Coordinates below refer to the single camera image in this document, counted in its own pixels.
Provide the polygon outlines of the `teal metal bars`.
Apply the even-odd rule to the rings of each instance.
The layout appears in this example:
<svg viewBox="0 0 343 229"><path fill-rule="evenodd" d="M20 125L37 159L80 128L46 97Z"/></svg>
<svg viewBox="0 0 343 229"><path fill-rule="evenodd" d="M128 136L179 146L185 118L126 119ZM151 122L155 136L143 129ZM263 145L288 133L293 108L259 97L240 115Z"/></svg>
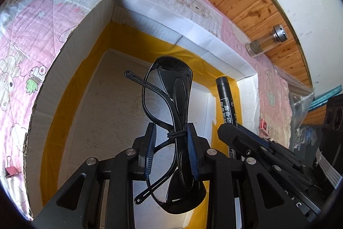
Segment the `teal metal bars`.
<svg viewBox="0 0 343 229"><path fill-rule="evenodd" d="M311 112L313 110L316 110L324 106L330 98L339 95L341 92L342 92L342 85L339 85L335 87L334 89L331 89L330 91L316 97L310 104L309 111Z"/></svg>

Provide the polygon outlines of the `red white staples box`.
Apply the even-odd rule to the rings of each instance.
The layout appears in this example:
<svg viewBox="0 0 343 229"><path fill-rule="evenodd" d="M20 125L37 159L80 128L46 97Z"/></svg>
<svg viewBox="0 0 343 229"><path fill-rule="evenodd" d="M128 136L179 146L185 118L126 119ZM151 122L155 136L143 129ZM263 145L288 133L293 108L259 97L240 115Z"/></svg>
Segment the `red white staples box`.
<svg viewBox="0 0 343 229"><path fill-rule="evenodd" d="M259 134L261 138L269 138L269 127L265 119L260 119Z"/></svg>

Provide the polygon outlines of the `bubble wrap roll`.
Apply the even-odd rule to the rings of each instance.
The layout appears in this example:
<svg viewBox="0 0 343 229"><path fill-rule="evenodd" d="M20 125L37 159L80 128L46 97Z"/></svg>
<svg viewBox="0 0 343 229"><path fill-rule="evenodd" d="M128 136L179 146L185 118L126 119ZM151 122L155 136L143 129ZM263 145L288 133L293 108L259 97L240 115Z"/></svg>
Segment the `bubble wrap roll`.
<svg viewBox="0 0 343 229"><path fill-rule="evenodd" d="M285 70L274 66L275 72L286 81L288 85L288 100L292 110L290 122L291 138L289 148L291 151L297 149L301 144L300 126L308 114L310 105L314 99L314 90L298 79L288 74Z"/></svg>

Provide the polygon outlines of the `pink bear quilt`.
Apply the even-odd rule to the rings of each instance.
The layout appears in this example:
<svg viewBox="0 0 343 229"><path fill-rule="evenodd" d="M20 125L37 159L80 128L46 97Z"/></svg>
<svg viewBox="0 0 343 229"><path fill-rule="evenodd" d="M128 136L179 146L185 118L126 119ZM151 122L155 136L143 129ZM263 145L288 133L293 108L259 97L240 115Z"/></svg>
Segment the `pink bear quilt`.
<svg viewBox="0 0 343 229"><path fill-rule="evenodd" d="M30 130L30 120L35 99L48 70L62 50L62 37L73 31L89 12L102 0L6 0L1 5L1 169L6 157L18 158L22 171L6 178L1 173L1 186L19 213L32 220L26 188L25 153ZM198 24L208 24L217 16L227 19L207 0L166 0L172 11L184 12L188 19ZM291 107L288 85L277 75L271 61L260 56L248 63L257 74L259 114L252 128L238 116L245 127L257 131L261 118L269 127L269 138L288 146L291 136ZM230 78L233 91L238 82Z"/></svg>

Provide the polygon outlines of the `glass bottle metal cap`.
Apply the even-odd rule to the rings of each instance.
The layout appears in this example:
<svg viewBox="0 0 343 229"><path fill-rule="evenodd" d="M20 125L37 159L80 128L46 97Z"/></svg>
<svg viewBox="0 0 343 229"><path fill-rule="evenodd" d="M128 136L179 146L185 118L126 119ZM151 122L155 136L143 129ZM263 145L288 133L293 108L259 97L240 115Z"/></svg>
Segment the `glass bottle metal cap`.
<svg viewBox="0 0 343 229"><path fill-rule="evenodd" d="M288 39L283 26L277 24L265 35L245 44L245 48L250 57L255 58L273 49Z"/></svg>

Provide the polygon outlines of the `pink binder clip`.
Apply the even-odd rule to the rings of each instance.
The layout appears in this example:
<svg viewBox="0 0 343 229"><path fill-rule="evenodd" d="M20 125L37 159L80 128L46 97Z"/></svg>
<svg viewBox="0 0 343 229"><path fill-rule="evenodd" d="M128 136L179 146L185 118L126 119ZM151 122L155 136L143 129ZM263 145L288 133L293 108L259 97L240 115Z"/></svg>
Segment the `pink binder clip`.
<svg viewBox="0 0 343 229"><path fill-rule="evenodd" d="M14 177L20 174L22 171L22 167L20 165L20 161L18 158L12 158L12 156L6 157L6 164L5 164L5 177Z"/></svg>

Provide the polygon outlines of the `black marker pen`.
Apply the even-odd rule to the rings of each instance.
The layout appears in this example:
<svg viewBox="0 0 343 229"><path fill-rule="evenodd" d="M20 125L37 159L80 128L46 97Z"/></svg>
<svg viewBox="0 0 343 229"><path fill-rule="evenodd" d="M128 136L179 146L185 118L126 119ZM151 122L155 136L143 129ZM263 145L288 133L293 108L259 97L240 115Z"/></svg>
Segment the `black marker pen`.
<svg viewBox="0 0 343 229"><path fill-rule="evenodd" d="M221 111L224 119L224 124L231 124L232 126L238 126L237 117L235 113L233 97L227 77L222 76L216 79L217 91L219 94L219 101ZM233 147L231 147L225 140L218 134L219 139L224 142L229 149L229 158L235 160L242 160L242 156Z"/></svg>

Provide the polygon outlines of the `white cardboard box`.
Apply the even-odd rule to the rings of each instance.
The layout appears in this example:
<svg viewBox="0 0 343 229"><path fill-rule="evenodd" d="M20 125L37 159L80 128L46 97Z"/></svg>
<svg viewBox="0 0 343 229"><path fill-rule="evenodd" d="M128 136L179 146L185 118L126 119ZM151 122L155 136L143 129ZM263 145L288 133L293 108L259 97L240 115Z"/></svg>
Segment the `white cardboard box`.
<svg viewBox="0 0 343 229"><path fill-rule="evenodd" d="M35 99L25 153L26 188L37 215L86 158L111 158L148 123L141 87L124 76L143 75L162 55L184 59L194 74L190 121L212 141L221 122L215 75L238 82L238 116L252 128L259 114L257 74L248 63L248 37L228 19L198 24L166 0L102 0L62 37L64 45Z"/></svg>

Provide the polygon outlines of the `black safety glasses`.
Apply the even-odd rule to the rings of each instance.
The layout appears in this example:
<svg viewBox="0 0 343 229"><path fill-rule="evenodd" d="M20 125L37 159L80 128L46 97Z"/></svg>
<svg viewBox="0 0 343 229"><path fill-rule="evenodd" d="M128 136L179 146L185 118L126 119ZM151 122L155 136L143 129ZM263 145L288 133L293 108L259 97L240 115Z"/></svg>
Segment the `black safety glasses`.
<svg viewBox="0 0 343 229"><path fill-rule="evenodd" d="M159 76L161 88L148 81L149 74L153 71ZM193 178L187 149L188 109L193 71L178 58L161 56L152 64L144 78L130 70L125 72L125 76L141 85L143 92L150 90L157 94L169 109L171 123L154 116L147 108L145 96L141 97L146 116L150 123L156 124L155 153L169 145L175 146L172 165L161 178L151 183L150 175L148 178L145 176L145 155L150 131L148 126L138 155L138 166L146 182L146 190L137 195L134 202L141 204L151 196L169 214L187 213L199 206L206 196L205 186L199 178L199 167L198 179L195 181Z"/></svg>

